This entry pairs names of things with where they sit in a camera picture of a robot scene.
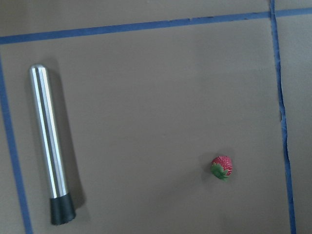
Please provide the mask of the red strawberry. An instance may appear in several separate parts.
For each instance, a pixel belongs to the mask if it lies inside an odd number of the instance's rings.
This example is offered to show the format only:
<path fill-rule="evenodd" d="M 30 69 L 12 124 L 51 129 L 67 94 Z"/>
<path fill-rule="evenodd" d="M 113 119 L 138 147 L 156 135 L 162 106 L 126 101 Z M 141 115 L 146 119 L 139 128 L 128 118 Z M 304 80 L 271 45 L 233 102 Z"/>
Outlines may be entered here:
<path fill-rule="evenodd" d="M 227 181 L 233 170 L 232 160 L 229 156 L 217 156 L 210 165 L 211 173 L 220 180 Z"/>

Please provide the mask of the steel muddler black tip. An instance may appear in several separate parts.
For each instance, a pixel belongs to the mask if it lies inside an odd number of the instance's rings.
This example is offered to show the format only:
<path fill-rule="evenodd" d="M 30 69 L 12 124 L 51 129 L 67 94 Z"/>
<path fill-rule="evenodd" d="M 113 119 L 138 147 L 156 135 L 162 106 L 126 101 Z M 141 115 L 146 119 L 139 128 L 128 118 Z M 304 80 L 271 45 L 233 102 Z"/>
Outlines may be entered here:
<path fill-rule="evenodd" d="M 76 212 L 62 159 L 52 88 L 44 65 L 32 65 L 29 74 L 50 189 L 51 224 L 59 226 L 72 221 Z"/>

